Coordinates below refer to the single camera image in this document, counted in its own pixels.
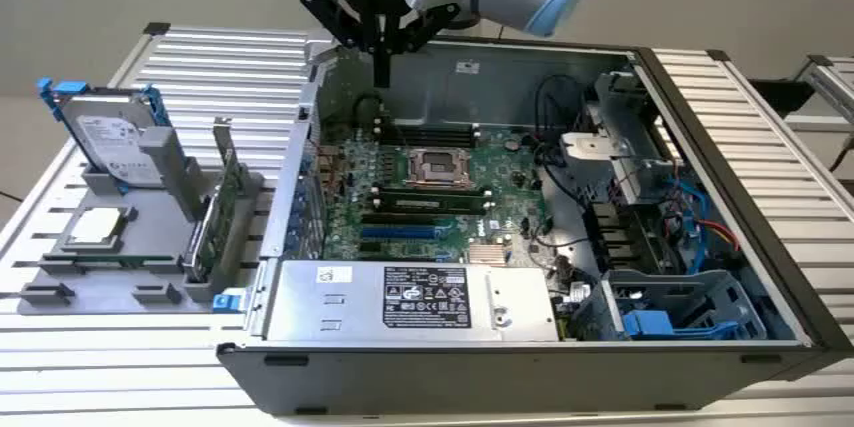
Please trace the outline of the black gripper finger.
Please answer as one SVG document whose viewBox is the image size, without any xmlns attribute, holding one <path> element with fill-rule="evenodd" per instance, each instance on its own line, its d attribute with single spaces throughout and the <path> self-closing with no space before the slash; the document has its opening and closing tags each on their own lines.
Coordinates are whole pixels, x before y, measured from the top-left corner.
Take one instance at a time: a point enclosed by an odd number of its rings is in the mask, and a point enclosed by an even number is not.
<svg viewBox="0 0 854 427">
<path fill-rule="evenodd" d="M 384 19 L 384 31 L 380 41 L 380 87 L 388 88 L 391 82 L 391 57 L 403 53 L 416 52 L 420 47 L 435 37 L 453 18 L 457 16 L 460 6 L 445 4 L 429 8 L 404 27 L 400 26 L 400 17 L 387 15 Z"/>
<path fill-rule="evenodd" d="M 372 56 L 373 86 L 383 87 L 383 47 L 379 16 L 368 0 L 347 1 L 356 12 L 351 15 L 337 0 L 300 0 L 303 6 L 347 48 L 355 48 Z"/>
</svg>

